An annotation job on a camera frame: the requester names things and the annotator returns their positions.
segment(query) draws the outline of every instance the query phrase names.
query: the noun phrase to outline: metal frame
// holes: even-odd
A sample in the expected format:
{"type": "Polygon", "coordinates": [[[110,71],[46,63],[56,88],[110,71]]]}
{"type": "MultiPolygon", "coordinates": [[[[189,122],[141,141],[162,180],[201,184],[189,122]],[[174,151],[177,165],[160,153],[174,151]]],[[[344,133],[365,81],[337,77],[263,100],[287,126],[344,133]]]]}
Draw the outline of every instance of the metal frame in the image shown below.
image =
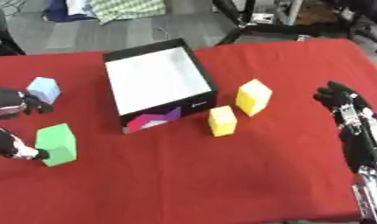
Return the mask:
{"type": "Polygon", "coordinates": [[[282,33],[291,35],[304,35],[318,37],[320,32],[318,28],[313,25],[286,25],[286,24],[259,24],[252,21],[256,1],[247,0],[245,8],[242,13],[237,10],[232,0],[213,0],[213,4],[218,10],[229,18],[236,28],[231,30],[225,38],[218,44],[232,44],[242,35],[250,35],[252,32],[269,32],[269,33],[282,33]]]}

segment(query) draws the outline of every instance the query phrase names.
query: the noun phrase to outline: wooden block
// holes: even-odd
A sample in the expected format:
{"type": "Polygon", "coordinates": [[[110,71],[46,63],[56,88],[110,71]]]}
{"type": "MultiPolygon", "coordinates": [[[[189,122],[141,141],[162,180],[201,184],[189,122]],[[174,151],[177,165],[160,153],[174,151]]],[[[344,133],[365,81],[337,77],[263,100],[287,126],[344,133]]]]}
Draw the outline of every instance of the wooden block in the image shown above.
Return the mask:
{"type": "Polygon", "coordinates": [[[208,122],[213,134],[221,137],[234,133],[237,118],[229,106],[224,106],[210,109],[208,122]]]}
{"type": "Polygon", "coordinates": [[[271,95],[271,89],[252,80],[239,88],[235,104],[248,116],[253,116],[266,108],[271,95]]]}
{"type": "Polygon", "coordinates": [[[41,101],[53,104],[60,95],[60,89],[56,80],[37,77],[29,85],[27,91],[37,96],[41,101]]]}
{"type": "Polygon", "coordinates": [[[66,123],[39,129],[36,149],[49,152],[50,158],[43,160],[47,166],[65,164],[77,158],[75,136],[66,123]]]}

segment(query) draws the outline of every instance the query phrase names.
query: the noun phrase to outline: mechanical hand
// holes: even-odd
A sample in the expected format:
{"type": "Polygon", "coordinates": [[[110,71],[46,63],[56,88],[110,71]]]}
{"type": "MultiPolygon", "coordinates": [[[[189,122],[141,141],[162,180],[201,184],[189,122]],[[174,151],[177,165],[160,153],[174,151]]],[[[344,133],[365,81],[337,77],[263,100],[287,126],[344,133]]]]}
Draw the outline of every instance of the mechanical hand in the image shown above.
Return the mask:
{"type": "Polygon", "coordinates": [[[361,223],[377,223],[377,114],[361,95],[334,81],[320,87],[314,99],[330,110],[339,128],[346,162],[355,173],[361,223]]]}
{"type": "Polygon", "coordinates": [[[47,159],[46,150],[26,146],[21,139],[0,127],[0,155],[6,158],[47,159]]]}
{"type": "Polygon", "coordinates": [[[0,87],[0,119],[10,119],[21,112],[29,115],[36,109],[40,114],[53,110],[53,107],[27,92],[0,87]]]}
{"type": "MultiPolygon", "coordinates": [[[[37,96],[0,87],[0,119],[10,119],[24,112],[29,115],[34,109],[39,113],[52,111],[52,106],[37,96]]],[[[46,159],[46,150],[26,146],[20,138],[0,128],[0,154],[7,158],[46,159]]]]}

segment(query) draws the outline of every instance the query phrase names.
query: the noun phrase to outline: blue fabric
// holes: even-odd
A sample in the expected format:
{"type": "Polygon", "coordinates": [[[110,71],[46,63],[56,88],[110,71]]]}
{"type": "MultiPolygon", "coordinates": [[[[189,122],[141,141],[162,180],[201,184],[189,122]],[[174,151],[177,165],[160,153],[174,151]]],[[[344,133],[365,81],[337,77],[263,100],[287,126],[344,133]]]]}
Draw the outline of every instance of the blue fabric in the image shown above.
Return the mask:
{"type": "Polygon", "coordinates": [[[93,19],[93,17],[90,18],[81,14],[68,16],[66,0],[52,0],[48,8],[44,10],[44,15],[47,20],[58,23],[93,19]]]}

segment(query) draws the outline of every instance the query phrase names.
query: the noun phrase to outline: floor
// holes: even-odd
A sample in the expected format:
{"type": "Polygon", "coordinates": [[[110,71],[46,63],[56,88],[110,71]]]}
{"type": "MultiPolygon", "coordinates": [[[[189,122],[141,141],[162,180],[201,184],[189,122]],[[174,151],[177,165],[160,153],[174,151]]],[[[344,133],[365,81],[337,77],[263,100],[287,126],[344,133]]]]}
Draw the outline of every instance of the floor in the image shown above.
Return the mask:
{"type": "MultiPolygon", "coordinates": [[[[47,6],[47,0],[31,0],[21,13],[9,18],[9,27],[14,39],[29,54],[118,50],[174,38],[184,38],[191,48],[198,49],[213,46],[233,27],[223,16],[212,13],[211,0],[165,2],[167,15],[99,25],[96,20],[64,24],[46,22],[41,11],[47,6]]],[[[292,38],[261,35],[242,38],[239,42],[287,41],[292,38]]],[[[356,43],[377,65],[375,45],[363,38],[356,39],[356,43]]]]}

